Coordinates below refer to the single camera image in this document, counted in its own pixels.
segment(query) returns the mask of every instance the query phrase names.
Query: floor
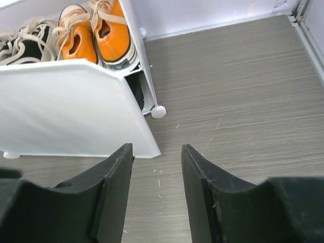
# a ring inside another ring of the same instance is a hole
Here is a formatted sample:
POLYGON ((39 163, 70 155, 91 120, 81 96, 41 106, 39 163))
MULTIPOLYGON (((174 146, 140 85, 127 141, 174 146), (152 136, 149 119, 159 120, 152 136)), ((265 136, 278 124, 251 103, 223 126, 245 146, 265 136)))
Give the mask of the floor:
MULTIPOLYGON (((181 145, 253 183, 324 175, 324 89, 286 16, 148 42, 162 155, 136 159, 123 242, 191 242, 181 145)), ((52 186, 98 158, 0 158, 52 186)))

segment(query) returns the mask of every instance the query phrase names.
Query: scratch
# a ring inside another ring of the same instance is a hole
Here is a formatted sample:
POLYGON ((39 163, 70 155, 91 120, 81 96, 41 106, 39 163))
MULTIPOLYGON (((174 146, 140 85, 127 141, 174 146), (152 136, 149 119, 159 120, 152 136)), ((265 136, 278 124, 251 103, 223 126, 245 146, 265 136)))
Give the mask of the scratch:
POLYGON ((213 138, 211 138, 211 139, 209 140, 208 144, 206 145, 206 147, 203 149, 202 152, 204 152, 204 151, 206 150, 206 148, 208 147, 208 145, 210 144, 210 142, 212 141, 212 139, 213 139, 213 138))
POLYGON ((220 165, 223 166, 223 167, 230 167, 230 166, 232 166, 233 164, 235 164, 235 163, 237 163, 237 162, 240 162, 240 161, 242 161, 242 159, 240 159, 240 160, 238 160, 238 161, 236 161, 236 162, 231 162, 231 163, 229 163, 228 165, 224 165, 224 164, 220 164, 220 165))
MULTIPOLYGON (((219 127, 219 123, 221 123, 221 119, 222 119, 222 118, 219 118, 219 121, 218 121, 218 124, 217 124, 217 127, 216 127, 215 130, 218 129, 218 127, 219 127)), ((206 150, 206 148, 208 147, 208 145, 210 144, 210 142, 212 141, 213 138, 214 138, 214 137, 212 137, 212 138, 209 140, 209 142, 207 143, 206 147, 203 149, 202 153, 206 150)))
POLYGON ((236 162, 232 162, 232 163, 230 163, 230 165, 233 164, 233 163, 241 162, 241 161, 243 161, 244 159, 247 159, 247 158, 241 158, 241 159, 237 160, 236 162))
POLYGON ((221 123, 221 119, 222 119, 222 118, 219 118, 219 122, 218 122, 218 124, 217 124, 217 127, 216 127, 216 129, 215 129, 215 130, 217 130, 217 129, 218 129, 219 123, 221 123))

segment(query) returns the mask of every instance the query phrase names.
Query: shoe cabinet door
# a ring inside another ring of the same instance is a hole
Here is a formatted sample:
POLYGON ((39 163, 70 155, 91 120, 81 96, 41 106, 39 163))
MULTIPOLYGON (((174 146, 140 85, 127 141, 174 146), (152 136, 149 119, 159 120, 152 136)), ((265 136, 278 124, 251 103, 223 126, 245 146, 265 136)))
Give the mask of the shoe cabinet door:
POLYGON ((17 155, 134 156, 160 150, 125 78, 85 60, 0 67, 0 150, 17 155))

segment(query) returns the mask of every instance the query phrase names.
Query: sneaker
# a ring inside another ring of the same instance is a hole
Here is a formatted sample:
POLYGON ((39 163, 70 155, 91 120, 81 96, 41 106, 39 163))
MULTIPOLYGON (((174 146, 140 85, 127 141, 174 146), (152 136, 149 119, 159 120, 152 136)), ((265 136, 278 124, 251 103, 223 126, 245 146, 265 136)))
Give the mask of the sneaker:
POLYGON ((42 17, 28 20, 0 49, 0 65, 55 61, 53 27, 51 20, 42 17))
POLYGON ((14 30, 7 30, 5 32, 0 33, 0 49, 4 47, 7 42, 10 42, 14 39, 14 36, 17 32, 14 30))
POLYGON ((109 68, 120 70, 137 56, 119 0, 90 0, 91 27, 101 57, 109 68))
POLYGON ((67 6, 61 13, 53 38, 58 59, 87 59, 102 66, 94 47, 90 14, 79 5, 67 6))

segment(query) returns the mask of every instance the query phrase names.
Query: black sneaker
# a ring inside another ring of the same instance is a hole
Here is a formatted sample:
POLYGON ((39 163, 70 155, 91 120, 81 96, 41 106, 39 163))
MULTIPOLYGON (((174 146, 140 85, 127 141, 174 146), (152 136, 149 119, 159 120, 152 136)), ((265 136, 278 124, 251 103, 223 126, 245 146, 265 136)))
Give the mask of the black sneaker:
POLYGON ((54 27, 55 22, 45 18, 29 20, 0 49, 0 65, 55 61, 54 27))
POLYGON ((0 49, 9 41, 12 41, 16 35, 16 31, 8 30, 0 33, 0 49))

